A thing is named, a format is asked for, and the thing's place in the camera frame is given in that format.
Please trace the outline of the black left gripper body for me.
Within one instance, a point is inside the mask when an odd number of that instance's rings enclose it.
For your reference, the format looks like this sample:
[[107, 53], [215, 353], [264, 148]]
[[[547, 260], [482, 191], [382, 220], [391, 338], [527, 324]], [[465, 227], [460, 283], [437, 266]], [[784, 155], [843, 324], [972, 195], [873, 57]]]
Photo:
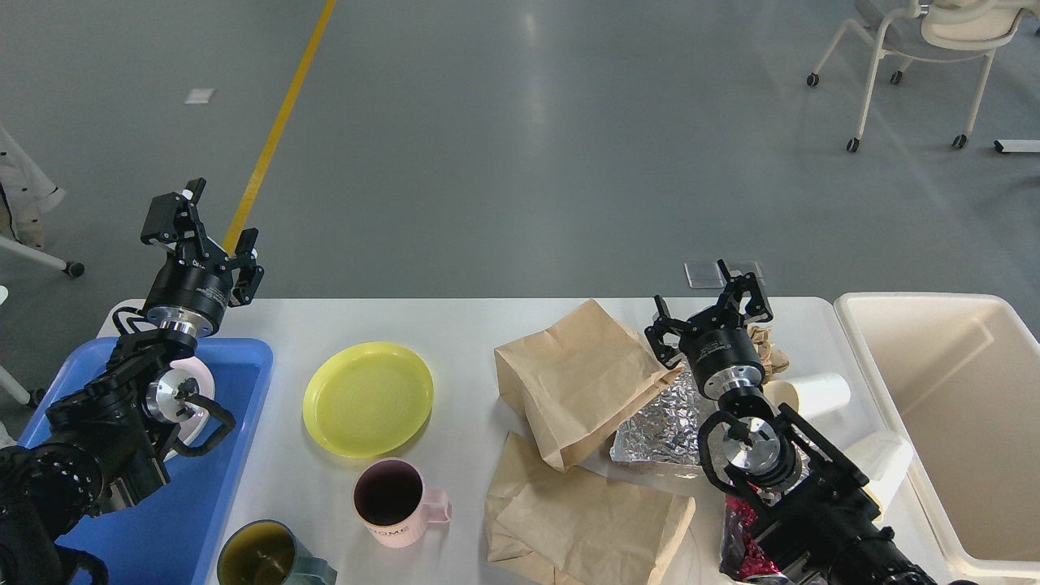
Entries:
[[211, 255], [211, 263], [179, 259], [167, 249], [160, 269], [145, 298], [145, 321], [157, 328], [171, 328], [196, 338], [219, 332], [229, 307], [233, 278], [227, 270], [230, 257]]

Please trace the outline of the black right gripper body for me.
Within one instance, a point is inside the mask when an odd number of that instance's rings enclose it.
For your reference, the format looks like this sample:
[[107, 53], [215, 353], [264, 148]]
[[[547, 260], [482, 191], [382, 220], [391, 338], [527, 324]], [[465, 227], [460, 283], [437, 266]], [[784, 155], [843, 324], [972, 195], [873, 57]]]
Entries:
[[729, 390], [758, 388], [764, 382], [764, 364], [746, 329], [686, 334], [680, 338], [679, 349], [686, 356], [697, 389], [706, 399], [718, 401]]

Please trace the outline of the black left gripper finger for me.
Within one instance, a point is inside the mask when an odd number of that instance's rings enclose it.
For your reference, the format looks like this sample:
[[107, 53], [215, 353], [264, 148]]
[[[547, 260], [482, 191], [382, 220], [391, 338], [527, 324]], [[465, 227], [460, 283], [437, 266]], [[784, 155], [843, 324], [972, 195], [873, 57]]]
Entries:
[[255, 245], [258, 236], [259, 230], [257, 228], [242, 230], [236, 243], [233, 258], [227, 263], [229, 271], [237, 273], [230, 292], [230, 307], [252, 303], [264, 276], [264, 269], [257, 263]]
[[153, 197], [141, 230], [141, 243], [167, 249], [171, 262], [182, 266], [219, 266], [223, 249], [206, 233], [197, 204], [206, 187], [196, 178], [177, 192]]

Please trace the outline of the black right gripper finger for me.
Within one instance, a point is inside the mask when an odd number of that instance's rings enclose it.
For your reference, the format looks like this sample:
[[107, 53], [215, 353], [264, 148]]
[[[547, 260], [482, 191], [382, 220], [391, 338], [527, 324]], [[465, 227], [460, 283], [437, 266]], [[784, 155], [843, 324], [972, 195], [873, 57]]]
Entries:
[[691, 335], [691, 324], [687, 321], [673, 317], [662, 296], [653, 297], [656, 314], [652, 323], [645, 329], [645, 337], [655, 359], [665, 368], [678, 366], [681, 357], [686, 354], [679, 345], [683, 338]]
[[716, 303], [716, 323], [721, 328], [746, 328], [750, 323], [768, 323], [774, 319], [768, 296], [757, 274], [747, 271], [733, 274], [724, 260], [717, 269], [725, 279], [723, 292]]

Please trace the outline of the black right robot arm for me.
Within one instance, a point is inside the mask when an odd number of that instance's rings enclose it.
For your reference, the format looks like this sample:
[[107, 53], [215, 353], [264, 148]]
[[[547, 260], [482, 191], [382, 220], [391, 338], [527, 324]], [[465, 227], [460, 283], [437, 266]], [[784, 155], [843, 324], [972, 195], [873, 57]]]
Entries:
[[707, 481], [754, 512], [749, 534], [770, 561], [803, 584], [932, 584], [932, 575], [877, 526], [881, 507], [869, 477], [791, 405], [770, 402], [766, 370], [750, 323], [774, 314], [757, 274], [733, 275], [714, 304], [685, 319], [655, 296], [645, 336], [666, 367], [686, 363], [695, 388], [716, 409], [700, 423], [699, 464]]

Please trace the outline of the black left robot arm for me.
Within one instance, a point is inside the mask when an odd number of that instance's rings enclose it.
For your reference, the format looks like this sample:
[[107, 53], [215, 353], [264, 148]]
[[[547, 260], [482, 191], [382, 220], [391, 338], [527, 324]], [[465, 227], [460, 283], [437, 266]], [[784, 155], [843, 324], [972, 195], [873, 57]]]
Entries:
[[219, 332], [229, 307], [252, 302], [263, 277], [257, 229], [233, 251], [206, 233], [197, 210], [205, 186], [197, 178], [153, 197], [141, 241], [166, 248], [167, 259], [141, 310], [119, 323], [103, 373], [47, 409], [47, 440], [2, 450], [4, 584], [68, 584], [79, 570], [108, 583], [103, 561], [57, 538], [83, 516], [137, 506], [167, 485], [168, 453], [204, 456], [235, 429], [226, 408], [172, 367]]

